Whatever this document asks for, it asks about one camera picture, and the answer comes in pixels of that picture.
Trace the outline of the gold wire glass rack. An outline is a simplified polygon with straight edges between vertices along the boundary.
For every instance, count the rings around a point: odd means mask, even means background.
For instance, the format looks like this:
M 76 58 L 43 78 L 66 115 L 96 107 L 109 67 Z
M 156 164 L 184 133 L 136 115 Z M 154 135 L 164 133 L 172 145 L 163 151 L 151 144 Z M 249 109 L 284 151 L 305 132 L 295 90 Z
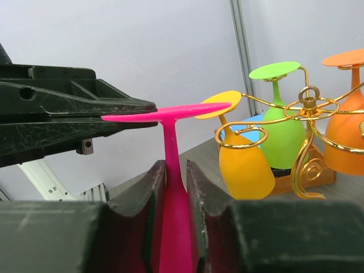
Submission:
M 252 144 L 230 144 L 226 139 L 221 139 L 221 131 L 230 126 L 229 123 L 220 127 L 216 134 L 215 140 L 220 147 L 241 150 L 246 148 L 252 148 L 259 144 L 262 144 L 268 138 L 268 132 L 261 125 L 268 125 L 286 121 L 288 119 L 292 119 L 295 121 L 304 121 L 307 124 L 305 139 L 301 146 L 301 149 L 293 163 L 291 168 L 291 184 L 292 190 L 294 193 L 303 199 L 307 200 L 324 200 L 325 196 L 320 193 L 314 192 L 306 192 L 301 182 L 301 175 L 304 172 L 304 168 L 308 165 L 307 161 L 309 160 L 309 148 L 314 145 L 318 148 L 318 150 L 322 154 L 322 162 L 325 164 L 325 146 L 328 145 L 337 150 L 346 151 L 352 154 L 363 155 L 363 149 L 353 148 L 344 146 L 342 144 L 338 144 L 325 136 L 326 127 L 330 118 L 335 114 L 363 114 L 363 109 L 361 110 L 340 110 L 340 100 L 346 100 L 347 96 L 352 94 L 354 91 L 358 89 L 362 89 L 363 83 L 360 81 L 360 84 L 355 88 L 351 88 L 347 93 L 334 98 L 328 99 L 320 96 L 320 91 L 318 87 L 309 84 L 309 76 L 306 68 L 300 66 L 298 69 L 304 72 L 305 77 L 305 86 L 299 92 L 298 95 L 298 103 L 300 103 L 301 107 L 296 107 L 296 103 L 293 102 L 286 107 L 278 106 L 273 103 L 270 103 L 269 106 L 280 109 L 283 112 L 283 118 L 274 119 L 271 121 L 261 121 L 257 123 L 243 122 L 243 125 L 246 125 L 244 132 L 248 131 L 260 131 L 263 135 L 262 137 L 252 143 Z

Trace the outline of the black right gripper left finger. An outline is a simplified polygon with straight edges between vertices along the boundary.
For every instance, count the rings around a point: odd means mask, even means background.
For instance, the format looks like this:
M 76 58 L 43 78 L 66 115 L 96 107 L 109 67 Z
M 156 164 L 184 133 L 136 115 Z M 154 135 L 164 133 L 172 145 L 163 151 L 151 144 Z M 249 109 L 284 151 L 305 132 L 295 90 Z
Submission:
M 1 202 L 2 272 L 158 272 L 166 163 L 109 202 Z

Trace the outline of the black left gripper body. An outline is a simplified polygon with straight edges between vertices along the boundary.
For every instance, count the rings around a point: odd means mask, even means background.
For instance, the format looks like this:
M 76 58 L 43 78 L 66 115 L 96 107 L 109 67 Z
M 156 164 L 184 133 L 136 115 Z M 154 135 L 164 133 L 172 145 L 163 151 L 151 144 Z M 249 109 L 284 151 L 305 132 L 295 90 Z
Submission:
M 45 122 L 50 115 L 35 106 L 35 79 L 50 79 L 49 65 L 13 64 L 1 46 L 1 122 Z

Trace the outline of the yellow plastic wine glass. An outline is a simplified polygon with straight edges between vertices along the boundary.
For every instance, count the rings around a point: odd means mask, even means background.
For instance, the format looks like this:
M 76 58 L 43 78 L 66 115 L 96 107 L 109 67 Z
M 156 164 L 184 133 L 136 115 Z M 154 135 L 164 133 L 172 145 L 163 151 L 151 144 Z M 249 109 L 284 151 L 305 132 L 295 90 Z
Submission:
M 203 103 L 229 102 L 224 110 L 198 115 L 197 119 L 218 117 L 222 125 L 227 123 L 224 114 L 235 109 L 242 96 L 230 90 L 209 97 Z M 275 188 L 275 177 L 266 157 L 259 147 L 234 150 L 220 147 L 219 167 L 229 194 L 237 200 L 260 200 Z

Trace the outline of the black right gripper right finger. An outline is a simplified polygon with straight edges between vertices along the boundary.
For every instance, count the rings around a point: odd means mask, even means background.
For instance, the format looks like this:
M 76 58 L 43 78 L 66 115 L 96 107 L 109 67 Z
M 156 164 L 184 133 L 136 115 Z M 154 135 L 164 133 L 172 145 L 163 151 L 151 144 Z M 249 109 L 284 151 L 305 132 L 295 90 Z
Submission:
M 363 209 L 342 201 L 241 201 L 187 161 L 194 272 L 362 272 Z

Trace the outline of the green plastic wine glass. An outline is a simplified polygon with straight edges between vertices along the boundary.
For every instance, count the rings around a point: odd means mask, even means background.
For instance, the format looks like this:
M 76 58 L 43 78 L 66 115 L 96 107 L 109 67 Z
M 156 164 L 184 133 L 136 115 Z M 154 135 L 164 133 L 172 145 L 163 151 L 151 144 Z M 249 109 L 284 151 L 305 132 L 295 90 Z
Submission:
M 284 61 L 262 66 L 250 72 L 253 80 L 272 80 L 273 104 L 286 107 L 279 91 L 278 77 L 300 67 L 296 61 Z M 270 167 L 291 169 L 305 139 L 305 128 L 301 121 L 288 119 L 283 122 L 261 125 L 267 130 L 268 138 L 260 145 Z

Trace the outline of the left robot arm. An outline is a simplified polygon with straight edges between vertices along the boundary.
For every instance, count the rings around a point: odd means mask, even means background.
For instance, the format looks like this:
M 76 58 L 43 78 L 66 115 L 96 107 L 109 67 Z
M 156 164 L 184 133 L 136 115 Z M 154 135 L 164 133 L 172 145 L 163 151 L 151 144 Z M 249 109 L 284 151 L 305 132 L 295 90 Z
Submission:
M 98 79 L 92 69 L 13 64 L 1 50 L 1 166 L 18 166 L 45 200 L 75 199 L 46 156 L 92 154 L 93 138 L 143 127 L 105 122 L 103 115 L 156 110 L 153 102 Z

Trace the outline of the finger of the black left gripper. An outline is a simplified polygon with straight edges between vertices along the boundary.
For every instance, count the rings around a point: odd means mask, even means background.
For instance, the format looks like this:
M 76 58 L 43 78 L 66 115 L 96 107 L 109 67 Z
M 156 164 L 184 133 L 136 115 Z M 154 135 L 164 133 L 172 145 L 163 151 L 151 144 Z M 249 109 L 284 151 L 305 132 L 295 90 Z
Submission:
M 50 79 L 35 79 L 35 106 L 50 117 L 95 117 L 156 111 L 153 102 L 133 98 L 85 68 L 51 67 Z
M 86 139 L 108 137 L 123 130 L 156 126 L 156 122 L 119 123 L 101 118 L 1 124 L 1 167 L 78 150 Z

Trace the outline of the orange plastic wine glass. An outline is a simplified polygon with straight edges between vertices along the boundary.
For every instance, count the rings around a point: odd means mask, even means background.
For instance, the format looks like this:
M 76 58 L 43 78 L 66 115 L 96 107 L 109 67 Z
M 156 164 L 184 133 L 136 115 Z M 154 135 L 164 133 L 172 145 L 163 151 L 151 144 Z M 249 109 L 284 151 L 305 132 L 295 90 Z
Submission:
M 348 67 L 351 70 L 351 88 L 360 84 L 360 65 L 363 65 L 363 49 L 347 51 L 326 58 L 326 66 Z M 363 109 L 363 94 L 360 89 L 348 95 L 340 103 L 340 110 Z M 363 149 L 363 139 L 359 124 L 363 121 L 363 114 L 335 114 L 326 127 L 325 136 L 344 146 Z M 325 146 L 325 164 L 336 172 L 347 175 L 363 175 L 363 155 L 352 154 Z

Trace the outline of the pink plastic wine glass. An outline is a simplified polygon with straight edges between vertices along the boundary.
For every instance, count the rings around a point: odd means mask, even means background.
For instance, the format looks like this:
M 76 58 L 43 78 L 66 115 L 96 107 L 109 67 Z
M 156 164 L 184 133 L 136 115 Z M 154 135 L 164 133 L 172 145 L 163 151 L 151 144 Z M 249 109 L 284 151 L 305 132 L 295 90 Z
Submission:
M 176 122 L 229 108 L 231 103 L 191 104 L 159 108 L 152 113 L 103 115 L 104 121 L 122 123 L 159 122 L 163 126 L 164 152 L 167 167 L 163 210 L 160 272 L 192 272 L 191 230 L 188 194 L 180 170 Z

